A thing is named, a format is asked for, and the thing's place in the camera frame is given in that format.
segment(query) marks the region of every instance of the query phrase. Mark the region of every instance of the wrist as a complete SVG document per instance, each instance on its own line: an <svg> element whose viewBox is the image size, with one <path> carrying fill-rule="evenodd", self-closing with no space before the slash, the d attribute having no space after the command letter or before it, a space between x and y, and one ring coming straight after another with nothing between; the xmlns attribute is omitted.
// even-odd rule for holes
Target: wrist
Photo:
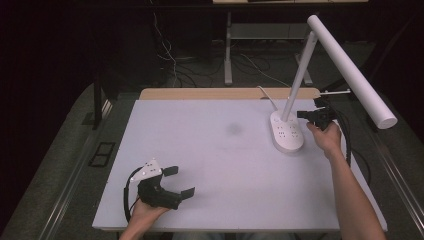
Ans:
<svg viewBox="0 0 424 240"><path fill-rule="evenodd" d="M143 237L144 233L147 231L148 227L144 226L145 224L138 220L137 217L131 218L128 223L127 228L122 233L120 240L139 240Z"/></svg>
<svg viewBox="0 0 424 240"><path fill-rule="evenodd" d="M324 155L331 162L337 161L338 159L344 160L343 152L341 149L330 149L330 150L324 151Z"/></svg>

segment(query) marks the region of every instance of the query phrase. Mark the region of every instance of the wire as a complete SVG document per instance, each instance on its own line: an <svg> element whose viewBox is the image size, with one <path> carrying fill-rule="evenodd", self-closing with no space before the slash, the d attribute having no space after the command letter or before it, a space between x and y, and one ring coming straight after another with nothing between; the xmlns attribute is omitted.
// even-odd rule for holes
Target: wire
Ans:
<svg viewBox="0 0 424 240"><path fill-rule="evenodd" d="M239 66L239 64L241 64L240 62L238 62L237 60L235 60L235 59L232 59L232 61L231 61L231 64L234 66L234 67L236 67L240 72L242 72L242 73L245 73L245 74L248 74L248 75L252 75L252 76L257 76L257 75L260 75L261 73L260 72L258 72L258 71L255 71L254 73L251 73L251 72L247 72L247 71L245 71L245 70L243 70L240 66Z"/></svg>
<svg viewBox="0 0 424 240"><path fill-rule="evenodd" d="M239 53L239 55L240 56L242 56L242 57L244 57L244 59L246 59L246 60L248 60L248 64L245 64L245 63L242 63L242 62L240 62L240 64L241 65L243 65L243 66L245 66L245 67L247 67L247 68L251 68L251 69L254 69L254 70L261 70L262 72L263 71L268 71L268 70L270 70L271 69L271 64L269 64L269 62L268 62L268 60L266 60L265 58L259 58L259 57L247 57L246 55L244 55L243 56L243 54L241 54L241 53ZM265 64L266 64L266 67L265 68L261 68L261 67L259 67L258 66L258 64L257 63L255 63L254 65L253 65L253 67L252 67L252 59L258 59L258 60L262 60Z"/></svg>
<svg viewBox="0 0 424 240"><path fill-rule="evenodd" d="M134 203L133 203L133 204L131 205L131 207L130 207L130 212L131 212L131 210L133 209L133 207L134 207L135 203L136 203L139 199L140 199L139 197L137 197L137 198L135 199Z"/></svg>
<svg viewBox="0 0 424 240"><path fill-rule="evenodd" d="M268 97L268 99L271 101L272 105L275 108L275 111L278 111L278 107L275 104L274 100L272 100L272 98L268 95L268 93L265 91L265 89L263 89L261 86L258 86L258 88L260 88L262 90L262 92Z"/></svg>
<svg viewBox="0 0 424 240"><path fill-rule="evenodd" d="M346 162L350 167L351 164L351 156L352 156L352 144L350 141L350 127L348 125L348 120L345 121L346 116L340 112L339 110L335 109L334 106L330 102L329 96L321 97L321 100L327 104L330 108L332 108L336 114L337 121L340 126L340 130L342 131L343 135L345 136L346 140Z"/></svg>
<svg viewBox="0 0 424 240"><path fill-rule="evenodd" d="M197 88L197 84L196 84L196 82L194 81L194 79L192 78L192 77L190 77L189 75L187 75L187 74L185 74L185 73L183 73L183 72L180 72L180 71L178 71L177 70L177 72L180 74L180 75L183 75L183 76L185 76L186 78L188 78L191 82L192 82L192 85L194 85L194 87L196 87Z"/></svg>
<svg viewBox="0 0 424 240"><path fill-rule="evenodd" d="M266 54L266 53L268 53L269 52L269 49L273 46L273 45L275 45L275 43L277 42L277 40L275 40L275 39L271 39L271 40L253 40L250 44L249 44L249 51L251 51L251 52L253 52L254 50L253 50L253 47L257 47L259 44L258 43L261 43L261 42L263 42L263 41L265 41L265 48L264 49L260 49L259 50L259 52L258 53L255 53L251 58L256 58L256 57L258 57L258 56L260 56L260 55L263 55L263 54ZM237 47L237 51L238 52L240 52L240 45L236 45L236 44L234 44L233 46L231 46L231 47Z"/></svg>
<svg viewBox="0 0 424 240"><path fill-rule="evenodd" d="M143 167L139 167L130 174L124 188L124 213L125 213L125 218L127 219L127 222L129 222L131 219L131 211L130 211L130 208L128 207L128 192L130 187L130 181L131 181L131 178L142 168Z"/></svg>
<svg viewBox="0 0 424 240"><path fill-rule="evenodd" d="M346 116L346 114L344 114L343 112L341 112L341 111L338 111L339 112L339 114L340 114L340 116L341 117L343 117L343 121L346 123L346 126L347 126L347 129L346 129L346 131L347 131L347 134L348 135L350 135L350 122L349 122L349 118Z"/></svg>
<svg viewBox="0 0 424 240"><path fill-rule="evenodd" d="M262 72L262 70L248 57L248 56L246 56L246 55L244 55L244 54L240 54L241 56L243 56L243 57L245 57L247 60L249 60L249 62L250 63L252 63L252 65L256 68L256 70L258 70L258 72L260 72L262 75L264 75L265 77L268 77L268 78L270 78L270 79L272 79L272 80L274 80L274 81L277 81L277 82L279 82L279 83L282 83L282 84L284 84L285 86L287 86L287 87L290 87L287 83L285 83L285 82L283 82L283 81L280 81L280 80L278 80L278 79L276 79L276 78L273 78L273 77L271 77L271 76L269 76L269 75L267 75L266 73L264 73L264 72Z"/></svg>
<svg viewBox="0 0 424 240"><path fill-rule="evenodd" d="M170 43L168 40L166 40L166 41L168 42L168 44L169 44L169 47L165 46L164 37L163 37L163 35L162 35L161 31L159 30L159 27L158 27L158 19L157 19L157 16L156 16L156 13L155 13L155 12L153 12L153 20L154 20L153 25L154 25L154 27L155 27L155 29L156 29L157 33L158 33L158 34L159 34L159 36L160 36L160 41L161 41L161 43L162 43L162 46L163 46L163 48L165 49L166 54L169 56L169 58L170 58L170 59L166 59L166 58L164 58L164 57L162 57L162 56L160 56L160 55L158 55L158 56L159 56L159 57L161 57L162 59L165 59L165 60L172 60L172 61L173 61L173 63L174 63L174 83L173 83L172 87L175 87L175 82L177 81L177 78L178 78L178 77L177 77L177 72L176 72L177 61L176 61L176 60L172 57L172 55L171 55L172 45L171 45L171 43Z"/></svg>
<svg viewBox="0 0 424 240"><path fill-rule="evenodd" d="M166 60L166 61L171 60L171 59L169 59L169 58L166 58L166 57L161 56L160 54L157 54L157 56L158 56L159 58L162 58L163 60Z"/></svg>
<svg viewBox="0 0 424 240"><path fill-rule="evenodd" d="M193 59L197 59L197 57L178 57L178 58L175 58L175 60L193 60Z"/></svg>
<svg viewBox="0 0 424 240"><path fill-rule="evenodd" d="M190 74L206 77L206 76L211 76L211 75L214 75L214 74L218 73L223 64L224 64L224 59L222 59L222 61L220 61L219 65L218 65L218 67L214 71L212 71L210 73L198 73L198 72L195 72L195 71L193 71L192 69L190 69L188 67L182 66L181 64L178 64L177 66L180 67L180 68L183 68L183 69L185 69L187 71L189 71Z"/></svg>
<svg viewBox="0 0 424 240"><path fill-rule="evenodd" d="M368 186L370 186L370 184L371 184L371 167L370 167L367 159L364 157L364 155L362 155L360 152L358 152L358 150L352 148L352 151L354 153L356 153L362 159L362 162L365 164L365 167L366 167L367 172L368 172L368 177L367 177L366 181L367 181Z"/></svg>

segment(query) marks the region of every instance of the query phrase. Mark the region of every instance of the lamp arm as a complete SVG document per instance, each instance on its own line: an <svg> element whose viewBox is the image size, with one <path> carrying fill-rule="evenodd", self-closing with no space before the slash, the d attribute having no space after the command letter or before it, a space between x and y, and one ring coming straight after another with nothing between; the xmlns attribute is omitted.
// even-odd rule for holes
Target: lamp arm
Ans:
<svg viewBox="0 0 424 240"><path fill-rule="evenodd" d="M397 118L319 18L312 15L307 22L377 127L386 129L394 126L397 123Z"/></svg>
<svg viewBox="0 0 424 240"><path fill-rule="evenodd" d="M293 107L294 100L296 99L297 92L299 91L302 79L305 76L306 69L308 68L309 60L311 60L312 53L314 52L315 45L317 43L317 37L314 32L310 32L308 40L303 49L302 56L300 57L299 67L297 68L296 76L293 81L292 88L290 89L290 95L287 100L286 106L284 107L281 120L287 122L291 109Z"/></svg>

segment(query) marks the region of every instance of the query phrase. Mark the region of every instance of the forearm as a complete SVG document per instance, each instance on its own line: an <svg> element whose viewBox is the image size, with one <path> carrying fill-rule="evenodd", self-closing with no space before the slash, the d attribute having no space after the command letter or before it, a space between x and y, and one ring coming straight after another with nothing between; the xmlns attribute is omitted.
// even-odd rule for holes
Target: forearm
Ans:
<svg viewBox="0 0 424 240"><path fill-rule="evenodd" d="M377 215L346 163L341 151L326 154L330 160L337 215L342 238L385 239Z"/></svg>

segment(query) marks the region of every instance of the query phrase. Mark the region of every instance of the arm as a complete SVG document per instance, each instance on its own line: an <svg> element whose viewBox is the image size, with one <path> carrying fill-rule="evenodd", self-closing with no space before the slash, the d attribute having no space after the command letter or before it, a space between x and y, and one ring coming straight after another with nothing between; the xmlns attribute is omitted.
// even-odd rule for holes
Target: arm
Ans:
<svg viewBox="0 0 424 240"><path fill-rule="evenodd" d="M329 159L333 177L337 217L344 240L386 239L377 215L353 175L341 150L341 132L330 123L324 131L308 123L317 145Z"/></svg>
<svg viewBox="0 0 424 240"><path fill-rule="evenodd" d="M130 222L122 233L120 240L141 239L153 223L168 210L169 209L163 207L151 207L138 199L134 205L134 211Z"/></svg>

